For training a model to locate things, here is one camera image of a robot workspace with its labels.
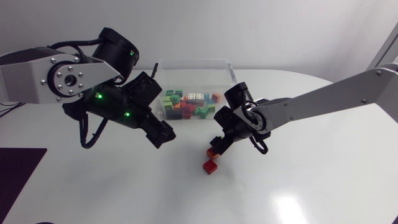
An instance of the red block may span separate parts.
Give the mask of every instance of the red block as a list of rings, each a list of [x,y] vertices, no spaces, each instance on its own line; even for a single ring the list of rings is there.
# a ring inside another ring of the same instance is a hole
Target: red block
[[[188,110],[190,113],[194,112],[196,110],[196,106],[194,104],[188,103],[185,106],[185,110]]]
[[[199,102],[197,103],[198,106],[204,107],[205,106],[205,102]]]
[[[206,153],[207,153],[207,156],[208,156],[210,159],[217,159],[217,157],[220,156],[219,154],[215,154],[215,153],[213,152],[213,147],[207,149]]]
[[[182,112],[182,117],[185,119],[191,119],[191,112],[189,110],[184,110]]]
[[[203,168],[210,175],[217,170],[217,164],[210,159],[204,163]]]
[[[213,93],[213,96],[211,96],[211,100],[213,100],[216,103],[219,103],[220,99],[221,99],[221,96],[218,93]]]

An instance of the white wall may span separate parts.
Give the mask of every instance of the white wall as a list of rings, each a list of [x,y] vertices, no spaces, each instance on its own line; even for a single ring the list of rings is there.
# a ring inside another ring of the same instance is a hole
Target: white wall
[[[111,27],[138,47],[139,69],[162,58],[228,58],[235,69],[337,81],[367,68],[397,8],[396,0],[2,0],[0,55]]]

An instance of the blue block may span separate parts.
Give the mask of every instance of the blue block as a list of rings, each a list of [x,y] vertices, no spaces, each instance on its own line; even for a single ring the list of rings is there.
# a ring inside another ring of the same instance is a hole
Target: blue block
[[[208,93],[204,93],[203,96],[205,97],[205,102],[209,101],[209,94]]]

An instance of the black cable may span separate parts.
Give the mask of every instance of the black cable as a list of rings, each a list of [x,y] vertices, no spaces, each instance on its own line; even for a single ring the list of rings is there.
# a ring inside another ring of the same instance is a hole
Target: black cable
[[[78,46],[71,46],[74,49],[77,50],[77,52],[79,52],[80,54],[80,63],[86,63],[86,55],[84,55],[83,51],[78,47]]]
[[[25,105],[25,103],[18,103],[17,105],[13,106],[12,108],[7,108],[7,109],[4,109],[4,110],[0,111],[0,112],[7,111],[7,112],[5,112],[3,114],[0,114],[0,118],[2,118],[4,115],[10,113],[11,111],[17,109],[18,107],[21,107],[21,106],[24,106],[24,105]]]
[[[254,102],[254,101],[252,101],[252,100],[246,100],[246,102],[247,102],[247,103],[252,103],[252,104],[254,104],[255,106],[259,106],[256,102]]]
[[[80,143],[81,146],[85,149],[89,149],[94,146],[95,142],[100,137],[100,134],[104,130],[108,119],[104,118],[101,124],[98,126],[97,131],[93,134],[93,137],[90,141],[86,142],[87,133],[88,133],[88,115],[86,114],[81,120],[79,120],[79,127],[80,127]]]
[[[268,147],[267,147],[267,145],[265,144],[264,141],[260,141],[260,145],[263,147],[263,148],[261,148],[259,145],[257,145],[257,143],[256,143],[256,141],[254,140],[253,136],[251,136],[249,139],[250,139],[250,141],[253,143],[253,146],[254,146],[258,151],[260,151],[262,154],[267,154],[267,152],[268,152]]]
[[[122,79],[120,82],[113,82],[113,85],[123,85],[129,78],[130,74],[128,74],[124,79]]]
[[[56,50],[56,49],[58,49],[58,48],[52,48],[51,46],[47,46],[48,48],[51,48],[51,49],[54,49],[54,50]],[[86,55],[84,55],[84,53],[83,53],[83,51],[81,50],[81,48],[79,48],[78,46],[76,46],[76,45],[68,45],[68,46],[63,46],[63,47],[73,47],[75,50],[77,50],[77,52],[79,53],[79,55],[80,55],[80,63],[86,63]]]
[[[66,46],[92,46],[96,44],[102,43],[102,39],[98,38],[95,40],[74,40],[74,41],[64,41],[64,42],[59,42],[56,44],[53,44],[50,46],[51,49],[58,49],[60,47],[66,47]]]
[[[17,105],[18,103],[13,103],[13,104],[11,104],[11,105],[5,105],[4,103],[0,103],[0,105],[3,105],[3,106],[14,106],[14,105]]]

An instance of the red cube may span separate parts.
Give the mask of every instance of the red cube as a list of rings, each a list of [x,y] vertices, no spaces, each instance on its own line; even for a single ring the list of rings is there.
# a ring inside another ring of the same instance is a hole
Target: red cube
[[[195,110],[196,110],[196,106],[194,105],[194,104],[191,104],[191,103],[188,103],[186,106],[185,106],[185,110],[188,110],[189,112],[194,112]]]
[[[182,117],[185,119],[191,119],[191,112],[189,110],[184,110],[182,112]]]
[[[220,156],[219,154],[215,154],[215,153],[213,152],[213,147],[207,149],[206,153],[207,153],[207,156],[208,156],[210,159],[217,159],[217,157]]]
[[[203,168],[210,175],[217,170],[217,164],[210,159],[204,163]]]

